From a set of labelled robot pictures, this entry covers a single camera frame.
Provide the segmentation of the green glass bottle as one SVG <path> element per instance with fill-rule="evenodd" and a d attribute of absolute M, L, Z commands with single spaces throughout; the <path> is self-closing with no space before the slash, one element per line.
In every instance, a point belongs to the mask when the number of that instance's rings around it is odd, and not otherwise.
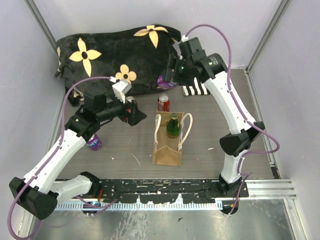
<path fill-rule="evenodd" d="M 178 120 L 178 114 L 172 113 L 171 118 L 166 126 L 166 134 L 169 138 L 177 138 L 180 134 L 180 124 Z"/>

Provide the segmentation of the watermelon print canvas bag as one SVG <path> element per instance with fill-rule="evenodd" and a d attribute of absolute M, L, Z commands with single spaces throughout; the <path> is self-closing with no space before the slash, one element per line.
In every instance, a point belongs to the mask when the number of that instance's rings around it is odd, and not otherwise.
<path fill-rule="evenodd" d="M 154 165 L 181 165 L 182 147 L 192 129 L 193 116 L 190 113 L 177 113 L 177 120 L 180 126 L 180 131 L 179 135 L 175 138 L 171 138 L 167 135 L 167 124 L 169 123 L 171 117 L 171 112 L 156 112 L 152 156 L 152 163 Z"/>

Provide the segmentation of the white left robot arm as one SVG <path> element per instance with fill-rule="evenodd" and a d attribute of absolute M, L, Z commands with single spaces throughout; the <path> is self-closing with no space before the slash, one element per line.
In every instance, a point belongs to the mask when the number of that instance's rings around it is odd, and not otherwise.
<path fill-rule="evenodd" d="M 106 92 L 89 91 L 84 103 L 65 124 L 62 134 L 43 159 L 23 178 L 14 177 L 9 188 L 17 204 L 39 220 L 49 217 L 56 206 L 79 195 L 95 198 L 102 189 L 100 179 L 84 171 L 63 183 L 55 180 L 69 160 L 91 137 L 114 118 L 135 126 L 146 118 L 134 97 L 123 93 L 107 102 Z"/>

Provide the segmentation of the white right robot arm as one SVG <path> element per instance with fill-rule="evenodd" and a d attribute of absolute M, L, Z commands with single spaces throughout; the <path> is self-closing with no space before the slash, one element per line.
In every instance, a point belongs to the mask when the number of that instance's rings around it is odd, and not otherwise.
<path fill-rule="evenodd" d="M 183 40 L 178 46 L 181 54 L 169 55 L 163 81 L 169 87 L 192 87 L 200 81 L 216 100 L 229 127 L 229 133 L 219 140 L 225 156 L 218 187 L 223 196 L 231 197 L 242 182 L 241 157 L 248 152 L 265 125 L 248 113 L 219 54 L 206 55 L 197 37 Z"/>

